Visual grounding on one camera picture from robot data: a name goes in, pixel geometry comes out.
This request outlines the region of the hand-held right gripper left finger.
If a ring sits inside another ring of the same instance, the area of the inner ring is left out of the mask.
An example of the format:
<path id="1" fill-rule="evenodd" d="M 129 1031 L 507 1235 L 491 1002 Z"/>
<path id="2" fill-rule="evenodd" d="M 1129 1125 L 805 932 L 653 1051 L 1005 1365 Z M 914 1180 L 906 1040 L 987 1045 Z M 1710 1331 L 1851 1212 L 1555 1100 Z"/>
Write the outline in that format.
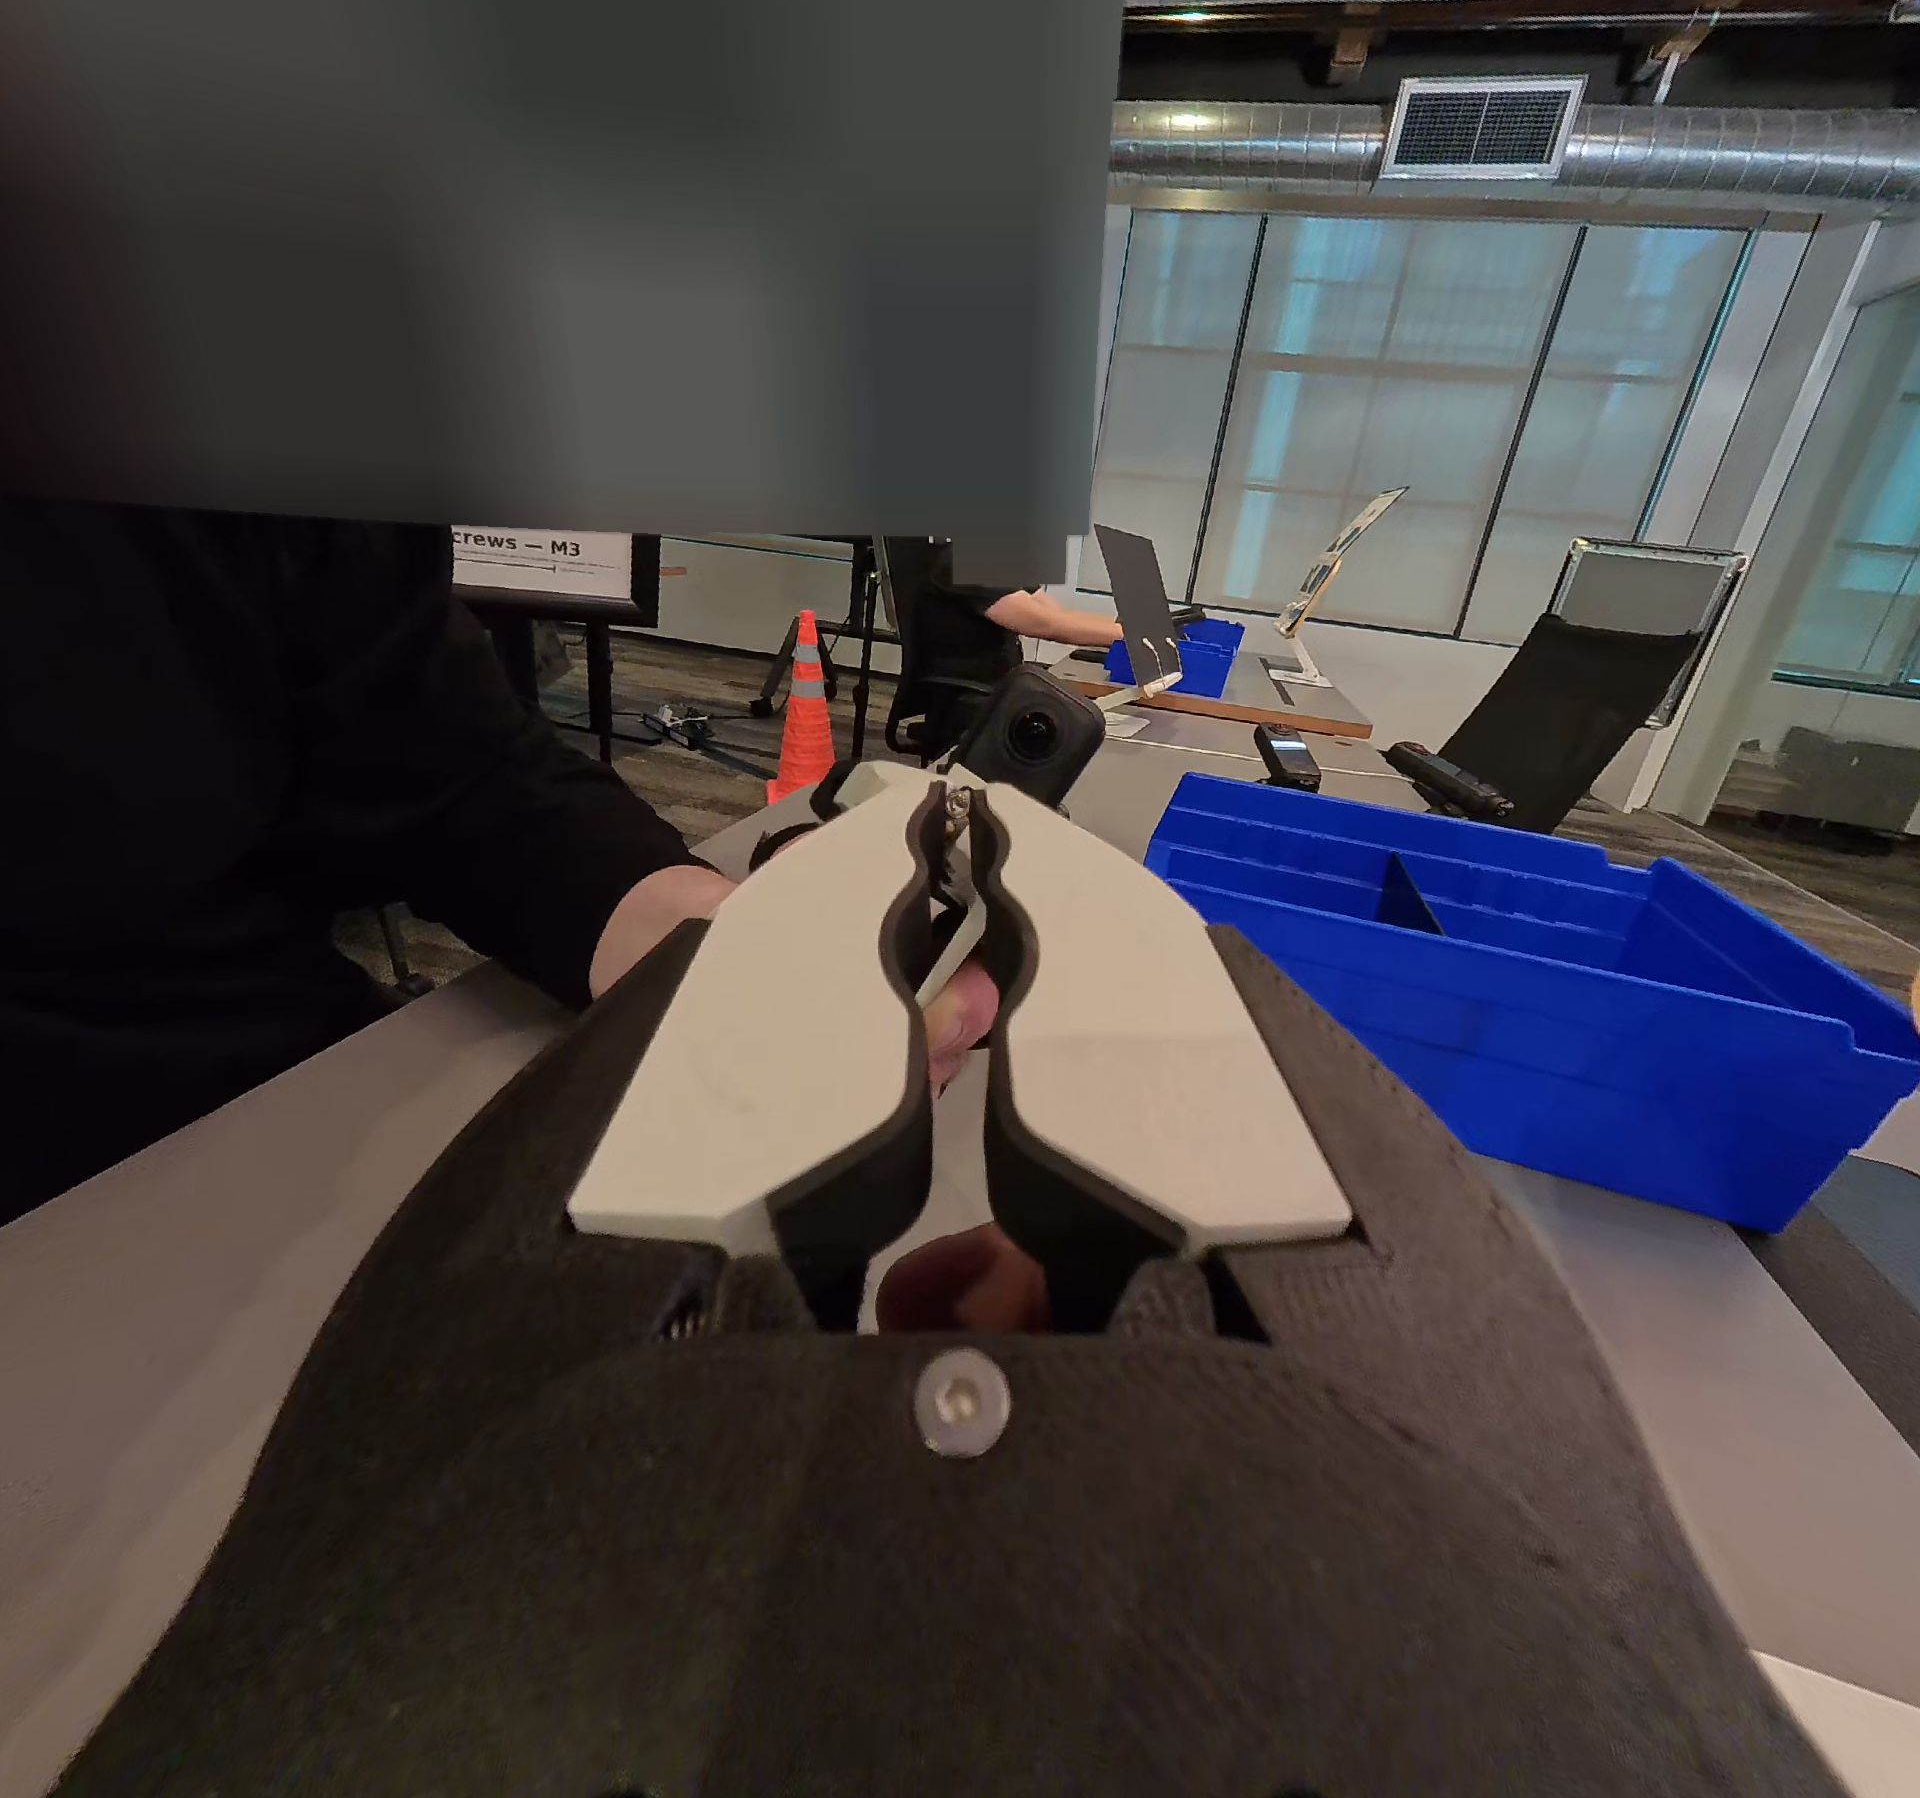
<path id="1" fill-rule="evenodd" d="M 944 782 L 906 779 L 771 851 L 692 926 L 571 1197 L 577 1235 L 783 1261 L 854 1331 L 871 1252 L 926 1205 L 922 977 Z"/>

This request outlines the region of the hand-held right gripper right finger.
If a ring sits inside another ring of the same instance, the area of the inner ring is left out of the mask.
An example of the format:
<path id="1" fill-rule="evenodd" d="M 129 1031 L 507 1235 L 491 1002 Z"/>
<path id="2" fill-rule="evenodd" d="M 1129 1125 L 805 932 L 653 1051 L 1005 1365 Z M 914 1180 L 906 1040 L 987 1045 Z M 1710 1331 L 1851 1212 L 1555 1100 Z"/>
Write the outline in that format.
<path id="1" fill-rule="evenodd" d="M 1054 1331 L 1101 1331 L 1149 1261 L 1326 1240 L 1349 1203 L 1203 914 L 1054 808 L 970 799 L 990 1225 Z"/>

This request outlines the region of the person's left forearm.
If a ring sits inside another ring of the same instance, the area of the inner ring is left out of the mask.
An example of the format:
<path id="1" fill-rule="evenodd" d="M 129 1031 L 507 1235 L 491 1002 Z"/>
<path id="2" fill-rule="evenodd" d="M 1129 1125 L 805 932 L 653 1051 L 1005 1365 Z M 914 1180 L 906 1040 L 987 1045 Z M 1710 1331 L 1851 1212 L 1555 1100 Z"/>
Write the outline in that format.
<path id="1" fill-rule="evenodd" d="M 502 677 L 449 591 L 430 527 L 349 527 L 350 706 L 332 738 L 332 817 L 387 894 L 442 922 L 568 1009 L 612 909 L 688 844 L 612 765 L 571 752 Z"/>

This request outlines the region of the pale neighbouring desk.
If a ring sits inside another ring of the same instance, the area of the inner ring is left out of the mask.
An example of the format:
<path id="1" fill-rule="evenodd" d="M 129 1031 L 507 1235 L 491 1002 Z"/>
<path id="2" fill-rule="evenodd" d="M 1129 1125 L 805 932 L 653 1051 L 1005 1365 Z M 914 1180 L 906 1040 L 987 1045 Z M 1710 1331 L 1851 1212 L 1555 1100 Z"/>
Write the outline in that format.
<path id="1" fill-rule="evenodd" d="M 1362 881 L 1384 875 L 1390 851 L 1406 868 L 1489 868 L 1568 881 L 1601 874 L 1601 851 L 1584 844 L 1467 823 L 1423 808 L 1302 794 L 1270 782 L 1253 752 L 1188 752 L 1152 738 L 1106 738 L 1064 812 L 1160 875 L 1302 874 Z"/>

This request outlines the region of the wood-edged desk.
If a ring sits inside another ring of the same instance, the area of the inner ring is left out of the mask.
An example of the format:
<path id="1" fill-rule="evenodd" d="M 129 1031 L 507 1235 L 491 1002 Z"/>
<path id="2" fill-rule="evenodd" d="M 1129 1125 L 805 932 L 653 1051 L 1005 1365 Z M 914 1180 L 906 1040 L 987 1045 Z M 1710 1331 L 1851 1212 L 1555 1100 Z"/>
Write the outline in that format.
<path id="1" fill-rule="evenodd" d="M 1203 659 L 1196 664 L 1214 690 L 1136 690 L 1119 712 L 1182 712 L 1214 724 L 1294 724 L 1302 733 L 1349 733 L 1372 738 L 1374 724 L 1337 685 L 1271 683 L 1253 650 Z"/>

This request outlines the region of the grey desk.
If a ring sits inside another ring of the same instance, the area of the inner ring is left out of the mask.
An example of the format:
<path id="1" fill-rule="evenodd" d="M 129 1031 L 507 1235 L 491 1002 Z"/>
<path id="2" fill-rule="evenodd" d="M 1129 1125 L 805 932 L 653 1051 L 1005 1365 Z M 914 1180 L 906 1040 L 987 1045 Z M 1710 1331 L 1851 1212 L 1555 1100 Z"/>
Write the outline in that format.
<path id="1" fill-rule="evenodd" d="M 577 1235 L 655 949 L 10 1225 L 6 1793 L 1849 1793 L 1755 1657 L 1912 1703 L 1909 1433 L 1732 1235 L 1581 1235 L 1209 932 L 1349 1231 L 1101 1331 Z"/>

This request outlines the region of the person's left hand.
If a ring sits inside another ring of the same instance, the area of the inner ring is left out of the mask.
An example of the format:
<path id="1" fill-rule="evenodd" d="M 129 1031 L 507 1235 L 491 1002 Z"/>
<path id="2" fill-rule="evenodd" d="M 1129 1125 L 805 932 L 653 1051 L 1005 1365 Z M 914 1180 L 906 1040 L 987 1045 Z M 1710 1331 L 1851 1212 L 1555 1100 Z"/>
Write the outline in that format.
<path id="1" fill-rule="evenodd" d="M 638 966 L 683 922 L 713 922 L 733 894 L 733 875 L 713 868 L 643 874 L 606 922 L 588 1000 L 606 1000 L 625 966 Z M 990 1031 L 999 983 L 978 961 L 963 961 L 940 1000 L 926 1000 L 926 1087 L 935 1100 L 958 1080 L 970 1051 Z"/>

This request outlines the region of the person's right hand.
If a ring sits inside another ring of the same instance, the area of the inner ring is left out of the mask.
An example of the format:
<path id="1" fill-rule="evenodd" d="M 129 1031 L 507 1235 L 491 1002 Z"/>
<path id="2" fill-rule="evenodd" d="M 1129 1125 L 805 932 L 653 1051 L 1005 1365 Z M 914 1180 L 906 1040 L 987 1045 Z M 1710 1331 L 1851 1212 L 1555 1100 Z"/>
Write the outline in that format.
<path id="1" fill-rule="evenodd" d="M 1049 1271 L 999 1225 L 897 1252 L 871 1295 L 877 1331 L 1049 1331 Z"/>

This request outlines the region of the black office chair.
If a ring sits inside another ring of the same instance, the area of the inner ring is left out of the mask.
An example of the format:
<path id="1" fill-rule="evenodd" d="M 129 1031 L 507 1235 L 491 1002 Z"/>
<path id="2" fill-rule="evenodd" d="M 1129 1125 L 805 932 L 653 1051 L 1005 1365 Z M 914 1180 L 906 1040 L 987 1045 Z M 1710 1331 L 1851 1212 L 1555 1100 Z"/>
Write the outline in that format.
<path id="1" fill-rule="evenodd" d="M 887 718 L 887 752 L 935 765 L 944 761 L 978 718 L 990 683 L 963 677 L 902 677 L 893 718 Z"/>

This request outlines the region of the orange traffic cone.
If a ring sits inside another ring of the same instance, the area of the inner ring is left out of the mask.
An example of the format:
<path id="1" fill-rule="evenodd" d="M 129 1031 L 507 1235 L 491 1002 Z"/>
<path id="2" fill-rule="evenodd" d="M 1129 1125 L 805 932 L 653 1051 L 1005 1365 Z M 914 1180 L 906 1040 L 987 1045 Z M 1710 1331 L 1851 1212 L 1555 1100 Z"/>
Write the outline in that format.
<path id="1" fill-rule="evenodd" d="M 783 748 L 776 748 L 776 779 L 768 782 L 768 799 L 812 794 L 839 765 L 831 748 L 831 706 L 825 706 L 825 664 L 819 664 L 819 614 L 794 614 L 794 647 L 790 647 L 790 700 L 783 700 Z"/>

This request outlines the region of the tilted document stand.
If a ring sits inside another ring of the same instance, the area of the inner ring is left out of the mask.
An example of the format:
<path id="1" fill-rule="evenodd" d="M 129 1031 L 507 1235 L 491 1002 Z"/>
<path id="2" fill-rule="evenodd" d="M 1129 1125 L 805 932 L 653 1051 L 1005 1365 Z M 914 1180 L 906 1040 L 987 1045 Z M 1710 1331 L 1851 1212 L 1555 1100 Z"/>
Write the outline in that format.
<path id="1" fill-rule="evenodd" d="M 1129 685 L 1094 690 L 1101 718 L 1119 718 L 1122 706 L 1152 706 L 1152 712 L 1188 712 L 1171 685 L 1182 683 L 1180 664 L 1180 627 L 1160 579 L 1160 554 L 1136 531 L 1094 527 L 1119 627 L 1122 627 L 1122 659 L 1129 659 Z"/>
<path id="2" fill-rule="evenodd" d="M 1278 647 L 1284 647 L 1278 683 L 1326 685 L 1326 677 L 1317 670 L 1317 659 L 1302 650 L 1298 635 L 1302 635 L 1308 611 L 1326 598 L 1348 547 L 1349 547 L 1399 494 L 1406 494 L 1406 485 L 1399 485 L 1399 489 L 1384 489 L 1372 509 L 1356 509 L 1356 515 L 1324 544 L 1324 554 L 1308 564 L 1302 586 L 1298 586 L 1298 591 L 1284 598 L 1284 611 L 1271 614 L 1271 635 L 1278 635 Z"/>

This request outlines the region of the white sign on black stand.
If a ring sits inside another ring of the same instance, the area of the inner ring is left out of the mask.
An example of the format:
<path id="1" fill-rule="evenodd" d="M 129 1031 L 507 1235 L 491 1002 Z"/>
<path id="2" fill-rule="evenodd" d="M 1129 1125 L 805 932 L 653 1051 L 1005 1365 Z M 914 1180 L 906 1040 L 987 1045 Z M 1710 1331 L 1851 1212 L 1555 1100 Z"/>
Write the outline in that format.
<path id="1" fill-rule="evenodd" d="M 612 627 L 655 627 L 655 535 L 452 527 L 466 611 L 588 627 L 588 727 L 612 765 Z"/>

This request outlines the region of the black mesh lounge chair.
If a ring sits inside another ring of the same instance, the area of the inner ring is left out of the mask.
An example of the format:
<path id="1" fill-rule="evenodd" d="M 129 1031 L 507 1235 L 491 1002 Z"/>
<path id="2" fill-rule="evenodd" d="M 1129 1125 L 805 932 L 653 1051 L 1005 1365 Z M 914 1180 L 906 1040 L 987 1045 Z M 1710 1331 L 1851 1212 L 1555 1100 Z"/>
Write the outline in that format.
<path id="1" fill-rule="evenodd" d="M 1606 635 L 1538 614 L 1441 761 L 1508 799 L 1493 823 L 1549 837 L 1700 647 L 1703 635 Z"/>

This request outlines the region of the person's torso in black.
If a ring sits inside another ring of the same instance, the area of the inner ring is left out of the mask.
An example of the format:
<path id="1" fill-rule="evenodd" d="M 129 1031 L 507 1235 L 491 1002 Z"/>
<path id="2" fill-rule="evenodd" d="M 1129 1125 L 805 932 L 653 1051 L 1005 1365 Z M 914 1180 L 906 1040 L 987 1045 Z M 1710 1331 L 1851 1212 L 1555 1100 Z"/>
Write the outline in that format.
<path id="1" fill-rule="evenodd" d="M 356 1031 L 321 690 L 449 621 L 430 527 L 6 499 L 6 1217 Z"/>

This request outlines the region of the silver framed board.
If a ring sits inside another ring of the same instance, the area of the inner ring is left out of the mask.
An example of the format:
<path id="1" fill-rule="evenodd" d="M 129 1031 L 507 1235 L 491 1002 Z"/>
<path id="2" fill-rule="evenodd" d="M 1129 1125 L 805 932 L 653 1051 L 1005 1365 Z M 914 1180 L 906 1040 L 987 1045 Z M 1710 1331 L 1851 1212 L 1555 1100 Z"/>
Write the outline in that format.
<path id="1" fill-rule="evenodd" d="M 1594 635 L 1684 635 L 1695 650 L 1666 690 L 1652 706 L 1642 727 L 1666 727 L 1695 690 L 1700 664 L 1739 591 L 1739 547 L 1684 547 L 1642 535 L 1575 535 L 1549 591 L 1549 614 Z"/>

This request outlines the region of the white air vent grille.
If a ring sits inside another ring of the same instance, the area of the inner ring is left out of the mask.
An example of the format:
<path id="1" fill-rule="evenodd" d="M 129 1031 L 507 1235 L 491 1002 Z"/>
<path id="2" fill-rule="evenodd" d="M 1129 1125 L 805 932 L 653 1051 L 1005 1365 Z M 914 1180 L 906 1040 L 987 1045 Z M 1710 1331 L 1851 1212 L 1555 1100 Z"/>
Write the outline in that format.
<path id="1" fill-rule="evenodd" d="M 1558 178 L 1584 75 L 1406 75 L 1374 178 Z"/>

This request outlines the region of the silver air duct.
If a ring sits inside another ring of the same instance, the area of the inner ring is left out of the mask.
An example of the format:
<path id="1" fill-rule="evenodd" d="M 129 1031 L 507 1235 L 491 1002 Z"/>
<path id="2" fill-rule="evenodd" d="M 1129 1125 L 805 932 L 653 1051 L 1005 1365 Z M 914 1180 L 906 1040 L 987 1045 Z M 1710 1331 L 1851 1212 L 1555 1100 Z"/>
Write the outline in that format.
<path id="1" fill-rule="evenodd" d="M 1262 196 L 1606 196 L 1746 211 L 1920 202 L 1912 106 L 1575 106 L 1540 160 L 1399 168 L 1391 106 L 1337 100 L 1119 100 L 1115 185 Z"/>

